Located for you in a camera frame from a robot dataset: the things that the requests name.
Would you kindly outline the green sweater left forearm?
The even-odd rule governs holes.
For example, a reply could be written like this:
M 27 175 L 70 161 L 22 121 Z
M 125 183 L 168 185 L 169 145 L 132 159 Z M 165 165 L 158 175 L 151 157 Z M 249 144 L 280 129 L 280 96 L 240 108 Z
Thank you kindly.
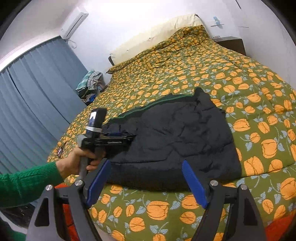
M 13 174 L 1 174 L 1 208 L 25 205 L 37 200 L 47 185 L 64 181 L 54 162 Z

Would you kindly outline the person's left hand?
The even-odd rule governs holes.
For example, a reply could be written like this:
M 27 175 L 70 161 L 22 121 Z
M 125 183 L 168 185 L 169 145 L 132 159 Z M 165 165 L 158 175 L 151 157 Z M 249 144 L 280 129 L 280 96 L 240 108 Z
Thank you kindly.
M 97 154 L 94 154 L 89 150 L 81 149 L 76 146 L 66 158 L 60 159 L 56 162 L 57 170 L 62 179 L 66 179 L 70 175 L 79 174 L 80 159 L 82 157 L 87 157 L 92 160 L 85 168 L 87 171 L 91 172 L 97 169 L 98 165 L 105 157 L 105 151 L 100 150 Z

